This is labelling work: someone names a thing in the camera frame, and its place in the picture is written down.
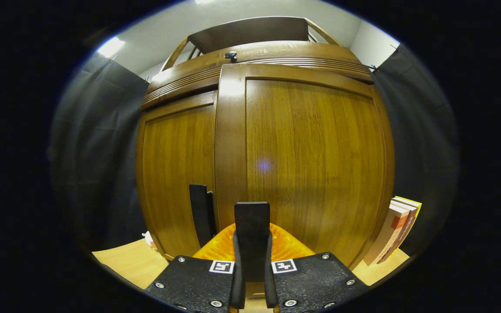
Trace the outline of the black backdrop cloth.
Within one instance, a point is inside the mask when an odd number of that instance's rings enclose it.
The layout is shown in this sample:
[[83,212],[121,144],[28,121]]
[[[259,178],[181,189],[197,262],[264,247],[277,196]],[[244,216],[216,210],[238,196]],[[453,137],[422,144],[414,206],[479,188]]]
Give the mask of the black backdrop cloth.
[[[74,236],[89,251],[140,239],[135,127],[147,84],[94,53],[72,71],[53,116],[47,148],[52,188]],[[461,166],[454,112],[433,72],[401,43],[374,73],[396,148],[394,193],[423,204],[401,244],[420,254],[452,208]]]

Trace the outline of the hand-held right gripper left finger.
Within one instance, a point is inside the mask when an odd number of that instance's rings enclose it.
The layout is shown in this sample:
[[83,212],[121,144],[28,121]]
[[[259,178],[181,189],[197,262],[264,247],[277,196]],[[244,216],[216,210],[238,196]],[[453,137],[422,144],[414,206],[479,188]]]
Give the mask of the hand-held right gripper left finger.
[[145,290],[189,313],[238,313],[245,306],[245,282],[234,235],[231,224],[192,257],[174,257]]

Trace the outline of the wooden cabinet door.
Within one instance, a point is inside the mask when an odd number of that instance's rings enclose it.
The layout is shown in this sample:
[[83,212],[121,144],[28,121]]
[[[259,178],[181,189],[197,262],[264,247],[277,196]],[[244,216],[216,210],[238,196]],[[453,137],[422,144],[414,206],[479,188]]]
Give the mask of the wooden cabinet door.
[[224,65],[215,103],[217,226],[237,202],[353,270],[374,244],[395,182],[386,107],[374,85],[298,66]]
[[137,191],[147,229],[168,261],[200,248],[191,184],[214,191],[217,92],[185,97],[143,112],[137,133]]

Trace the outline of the tan book with orange label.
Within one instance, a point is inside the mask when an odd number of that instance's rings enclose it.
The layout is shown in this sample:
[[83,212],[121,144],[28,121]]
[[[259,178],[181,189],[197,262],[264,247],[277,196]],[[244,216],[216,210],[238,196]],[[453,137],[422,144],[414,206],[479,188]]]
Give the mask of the tan book with orange label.
[[392,200],[382,228],[368,253],[364,256],[367,266],[378,263],[397,240],[402,228],[411,212],[410,208],[400,202]]

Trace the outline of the black door handle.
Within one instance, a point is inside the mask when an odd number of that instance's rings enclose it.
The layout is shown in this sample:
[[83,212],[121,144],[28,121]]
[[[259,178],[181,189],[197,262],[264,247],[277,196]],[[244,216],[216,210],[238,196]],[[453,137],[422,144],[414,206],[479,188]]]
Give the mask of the black door handle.
[[270,204],[237,202],[234,205],[234,217],[238,269],[244,281],[262,283],[266,277],[270,238]]
[[197,240],[204,247],[217,233],[213,192],[206,185],[189,184],[189,195]]

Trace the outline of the red-brown book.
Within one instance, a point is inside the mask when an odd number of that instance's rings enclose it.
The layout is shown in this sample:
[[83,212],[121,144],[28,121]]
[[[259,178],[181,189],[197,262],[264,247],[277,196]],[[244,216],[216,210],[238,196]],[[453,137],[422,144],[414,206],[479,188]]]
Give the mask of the red-brown book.
[[419,212],[417,214],[413,214],[413,212],[409,213],[407,220],[405,221],[404,226],[401,228],[401,232],[398,234],[398,237],[396,238],[396,240],[394,240],[394,243],[392,244],[392,246],[387,250],[387,252],[377,262],[377,264],[380,264],[380,263],[386,261],[401,246],[402,242],[404,241],[404,239],[406,238],[406,236],[409,234],[410,230],[412,229],[412,226],[414,225],[418,215],[419,215]]

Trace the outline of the wooden cabinet drawer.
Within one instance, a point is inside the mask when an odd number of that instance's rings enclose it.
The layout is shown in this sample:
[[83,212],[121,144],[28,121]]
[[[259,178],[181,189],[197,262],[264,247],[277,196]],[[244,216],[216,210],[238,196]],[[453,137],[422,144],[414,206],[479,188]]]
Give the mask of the wooden cabinet drawer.
[[161,70],[150,83],[141,110],[217,88],[222,66],[230,63],[225,57],[230,51],[236,53],[237,64],[299,66],[373,83],[370,70],[346,47],[306,41],[257,42],[209,52]]

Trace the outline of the brown wooden double-door shoe cabinet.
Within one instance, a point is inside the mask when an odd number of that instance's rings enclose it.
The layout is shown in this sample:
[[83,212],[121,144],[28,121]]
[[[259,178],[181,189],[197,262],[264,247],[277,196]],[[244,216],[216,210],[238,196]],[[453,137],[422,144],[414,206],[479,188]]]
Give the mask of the brown wooden double-door shoe cabinet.
[[[179,65],[181,62],[194,59],[197,56],[205,55],[209,52],[238,46],[240,44],[268,41],[320,42],[343,47],[318,25],[306,18],[285,16],[255,17],[219,24],[190,34],[183,39],[179,46],[177,46],[174,52],[165,61],[161,70],[167,69],[173,65]],[[214,198],[215,225],[217,233],[219,233],[225,228],[219,229],[217,226],[215,190],[212,192]]]

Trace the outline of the small ceiling light panel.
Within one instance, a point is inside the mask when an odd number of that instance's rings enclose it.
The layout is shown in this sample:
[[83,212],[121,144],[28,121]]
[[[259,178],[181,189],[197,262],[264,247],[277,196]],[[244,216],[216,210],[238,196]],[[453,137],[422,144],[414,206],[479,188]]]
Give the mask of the small ceiling light panel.
[[124,44],[125,41],[120,40],[118,37],[113,37],[102,44],[96,51],[108,59],[113,59]]

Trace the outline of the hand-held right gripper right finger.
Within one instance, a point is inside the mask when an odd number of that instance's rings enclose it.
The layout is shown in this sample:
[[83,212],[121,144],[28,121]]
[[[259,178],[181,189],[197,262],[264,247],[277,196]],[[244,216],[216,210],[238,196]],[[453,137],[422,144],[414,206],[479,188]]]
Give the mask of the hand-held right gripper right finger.
[[314,253],[275,224],[270,225],[265,275],[266,305],[275,313],[316,313],[369,290],[333,253]]

